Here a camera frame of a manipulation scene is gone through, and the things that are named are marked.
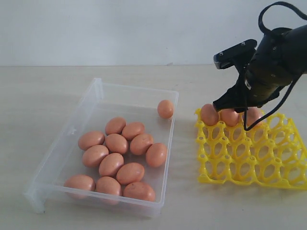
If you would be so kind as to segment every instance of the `yellow egg tray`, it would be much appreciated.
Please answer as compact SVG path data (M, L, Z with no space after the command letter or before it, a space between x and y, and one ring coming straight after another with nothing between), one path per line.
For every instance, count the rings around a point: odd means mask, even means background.
M242 114L235 127L207 126L201 109L195 114L200 183L307 190L307 151L291 118L275 113L246 132Z

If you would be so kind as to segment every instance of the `black wire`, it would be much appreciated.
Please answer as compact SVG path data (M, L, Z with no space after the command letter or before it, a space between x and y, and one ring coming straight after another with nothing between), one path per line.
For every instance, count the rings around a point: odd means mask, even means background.
M248 107L247 107L247 103L246 103L246 97L244 95L244 101L245 101L245 111L244 111L244 130L245 131L249 131L251 130L253 127L255 127L259 122L263 121L264 119L268 118L269 116L271 116L273 113L275 113L282 105L283 103L286 101L286 99L288 98L290 92L292 91L293 87L295 86L295 84L297 83L298 79L295 79L292 81L292 83L290 84L289 88L287 89L286 93L284 94L283 98L281 99L281 101L277 104L277 106L275 108L273 108L269 113L267 113L266 115L264 115L263 117L259 118L257 121L255 121L252 125L250 125L247 128L247 111L248 111Z
M272 30L269 30L267 27L264 26L263 24L263 21L262 21L262 18L263 18L263 15L264 13L272 6L277 6L277 5L280 5L280 6L285 6L291 10L293 10L301 19L303 20L307 20L307 15L304 14L303 12L301 12L297 7L295 7L294 5L288 3L288 2L285 2L285 1L277 1L269 6L267 6L266 8L264 8L261 13L259 14L259 17L258 17L258 26L259 26L259 29L265 34L265 35L270 35L271 37L274 37L275 39L277 40L280 40L280 39L283 39L282 35L281 34L276 34L274 33Z

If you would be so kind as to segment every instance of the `robotic arm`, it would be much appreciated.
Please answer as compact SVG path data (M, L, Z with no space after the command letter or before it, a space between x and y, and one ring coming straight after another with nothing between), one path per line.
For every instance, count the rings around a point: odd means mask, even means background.
M217 69L235 66L239 76L235 85L213 102L217 112L233 108L237 113L244 112L244 129L251 130L257 123L275 113L285 102L299 78L307 73L307 25L296 29L276 28L269 30L263 25L264 13L274 5L293 10L300 18L307 15L290 3L278 1L262 10L259 15L259 28L264 37L259 44L250 39L214 55ZM277 106L262 118L247 127L248 107L261 108L276 99L280 91L288 89Z

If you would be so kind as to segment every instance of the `brown egg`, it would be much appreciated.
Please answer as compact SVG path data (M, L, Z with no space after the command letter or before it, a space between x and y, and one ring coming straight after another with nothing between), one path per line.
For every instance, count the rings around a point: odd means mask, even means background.
M83 134L78 140L78 146L87 151L91 146L102 145L105 141L105 135L101 131L90 131Z
M104 145L91 146L82 156L82 163L86 167L94 168L100 165L101 161L109 154Z
M121 186L114 178L104 176L97 181L96 192L121 196ZM108 199L103 199L103 202L110 205L116 205L119 203L118 200Z
M247 126L252 125L255 121L257 121L261 117L262 117L262 113L257 107L248 108ZM256 127L260 126L261 124L262 124L262 121L259 122L256 125Z
M214 126L219 121L219 114L212 104L205 104L201 108L201 120L208 126Z
M106 137L106 146L110 152L118 152L120 154L125 154L129 148L127 140L117 133L112 133Z
M116 174L116 180L121 185L138 182L143 179L145 174L144 167L136 162L131 162L122 166Z
M142 134L144 131L145 126L142 122L131 122L124 127L121 134L126 140L131 141L137 135Z
M124 165L124 158L115 152L107 155L99 165L99 175L115 176L118 170Z
M140 156L146 153L149 147L153 144L154 138L152 135L143 133L137 135L130 143L130 151L132 154Z
M240 115L234 109L223 109L221 111L221 120L229 127L236 126L240 121Z
M174 105L170 100L162 100L158 104L158 114L161 118L169 119L174 113Z
M114 117L106 124L105 132L107 135L112 133L120 134L125 126L126 120L123 117Z
M156 168L166 161L167 147L163 143L154 143L146 152L146 162L150 167Z
M139 200L155 201L153 188L144 182L130 183L125 187L123 196Z
M78 174L74 175L71 178L69 178L65 183L64 187L69 188L76 188L76 189L82 189L86 191L94 191L95 190L95 181L92 177ZM86 195L78 195L78 194L72 194L68 193L71 197L75 199L84 199L86 198Z

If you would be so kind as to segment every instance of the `beige table surface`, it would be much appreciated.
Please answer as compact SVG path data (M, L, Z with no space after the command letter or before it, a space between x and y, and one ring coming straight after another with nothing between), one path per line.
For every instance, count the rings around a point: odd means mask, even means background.
M35 214L25 184L92 78L179 92L177 120L161 216L140 218L72 204L46 203ZM197 182L195 109L220 97L237 78L215 66L0 68L0 229L305 229L307 191L212 186ZM307 78L280 109L307 140ZM266 108L272 108L277 101Z

